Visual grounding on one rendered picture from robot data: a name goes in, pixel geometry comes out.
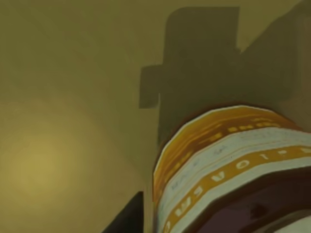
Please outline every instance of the orange and white label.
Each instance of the orange and white label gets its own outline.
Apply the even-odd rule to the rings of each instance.
[[[208,205],[270,172],[311,165],[311,135],[248,106],[208,112],[182,127],[154,172],[158,233],[183,232]]]

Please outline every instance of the black object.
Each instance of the black object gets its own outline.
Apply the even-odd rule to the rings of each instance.
[[[143,192],[138,192],[102,233],[143,233]]]

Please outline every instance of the yellow surface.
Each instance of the yellow surface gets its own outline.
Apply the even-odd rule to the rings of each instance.
[[[139,73],[173,11],[240,6],[243,50],[297,2],[1,1],[0,233],[99,233],[149,197],[158,109],[138,109]]]

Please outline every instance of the bottle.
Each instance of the bottle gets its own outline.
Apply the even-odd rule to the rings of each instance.
[[[154,232],[283,233],[309,220],[310,197],[311,134],[272,110],[227,105],[187,120],[163,144]]]

